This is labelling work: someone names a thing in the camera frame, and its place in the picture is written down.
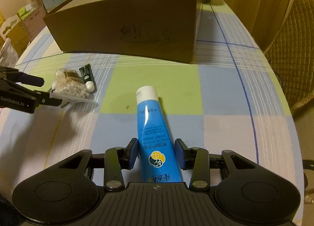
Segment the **cotton swab bag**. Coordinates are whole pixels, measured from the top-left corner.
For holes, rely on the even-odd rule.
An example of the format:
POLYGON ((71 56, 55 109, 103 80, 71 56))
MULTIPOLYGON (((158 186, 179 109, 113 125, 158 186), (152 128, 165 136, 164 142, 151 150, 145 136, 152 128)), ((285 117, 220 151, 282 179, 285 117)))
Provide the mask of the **cotton swab bag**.
POLYGON ((55 73, 50 97, 62 100, 61 106, 67 103, 97 103, 74 69, 59 69, 55 73))

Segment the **blue hand cream tube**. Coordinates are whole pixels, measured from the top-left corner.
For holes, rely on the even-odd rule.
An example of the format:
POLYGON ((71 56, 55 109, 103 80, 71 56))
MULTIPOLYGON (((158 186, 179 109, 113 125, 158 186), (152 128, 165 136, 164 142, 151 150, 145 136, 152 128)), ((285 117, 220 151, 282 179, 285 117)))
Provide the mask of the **blue hand cream tube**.
POLYGON ((182 175, 157 91, 142 86, 136 91, 137 133, 141 176, 144 182, 181 182, 182 175))

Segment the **green ointment tube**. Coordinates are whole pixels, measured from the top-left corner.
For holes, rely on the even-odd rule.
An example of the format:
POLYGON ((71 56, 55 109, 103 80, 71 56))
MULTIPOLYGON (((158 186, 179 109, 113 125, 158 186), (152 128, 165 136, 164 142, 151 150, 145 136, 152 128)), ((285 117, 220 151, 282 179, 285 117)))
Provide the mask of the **green ointment tube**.
POLYGON ((91 70, 91 65, 87 64, 81 68, 79 68, 82 80, 86 86, 88 92, 92 93, 96 89, 95 79, 93 72, 91 70))

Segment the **crumpled plastic bag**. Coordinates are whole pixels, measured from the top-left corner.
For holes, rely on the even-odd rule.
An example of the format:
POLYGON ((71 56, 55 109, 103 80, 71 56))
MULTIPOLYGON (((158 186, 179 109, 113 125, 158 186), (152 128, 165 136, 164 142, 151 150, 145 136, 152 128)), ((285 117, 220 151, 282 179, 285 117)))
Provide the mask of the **crumpled plastic bag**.
POLYGON ((3 67, 13 68, 18 60, 19 55, 12 46, 11 39, 7 38, 1 48, 0 65, 3 67))

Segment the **cardboard boxes on floor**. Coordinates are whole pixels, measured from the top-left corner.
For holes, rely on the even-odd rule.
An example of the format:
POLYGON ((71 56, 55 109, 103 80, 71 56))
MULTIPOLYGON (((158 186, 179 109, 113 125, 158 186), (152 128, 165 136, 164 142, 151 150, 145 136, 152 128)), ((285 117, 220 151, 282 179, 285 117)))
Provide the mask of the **cardboard boxes on floor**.
POLYGON ((1 46, 7 38, 11 39, 11 45, 21 56, 27 46, 36 38, 36 36, 46 26, 43 17, 46 15, 46 9, 43 5, 25 12, 20 17, 16 14, 9 17, 1 25, 1 46))

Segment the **checkered tablecloth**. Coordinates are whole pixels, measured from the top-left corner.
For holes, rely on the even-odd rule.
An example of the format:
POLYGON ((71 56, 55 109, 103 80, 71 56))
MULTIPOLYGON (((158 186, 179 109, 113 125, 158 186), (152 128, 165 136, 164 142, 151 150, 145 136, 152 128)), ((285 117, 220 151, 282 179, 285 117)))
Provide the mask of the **checkered tablecloth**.
POLYGON ((210 153, 233 150, 291 181, 300 191, 298 137, 279 81, 262 50, 223 0, 203 7, 191 64, 118 54, 64 54, 42 30, 17 68, 45 80, 90 64, 92 103, 1 110, 1 194, 83 149, 103 153, 137 136, 141 95, 159 98, 172 139, 210 153))

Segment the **brown cardboard storage box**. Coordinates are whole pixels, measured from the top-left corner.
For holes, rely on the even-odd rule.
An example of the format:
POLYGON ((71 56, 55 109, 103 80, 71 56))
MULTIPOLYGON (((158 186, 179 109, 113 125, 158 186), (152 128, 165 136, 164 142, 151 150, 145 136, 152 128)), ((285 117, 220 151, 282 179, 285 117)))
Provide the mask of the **brown cardboard storage box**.
POLYGON ((190 63, 200 8, 201 0, 67 0, 44 22, 64 52, 190 63))

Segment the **quilted brown chair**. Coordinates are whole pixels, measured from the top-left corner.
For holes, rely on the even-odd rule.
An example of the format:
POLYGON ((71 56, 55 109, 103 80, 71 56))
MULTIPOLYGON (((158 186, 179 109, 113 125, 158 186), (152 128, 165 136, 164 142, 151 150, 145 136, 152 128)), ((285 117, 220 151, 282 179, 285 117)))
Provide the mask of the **quilted brown chair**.
POLYGON ((313 101, 313 0, 293 0, 265 56, 292 114, 313 101))

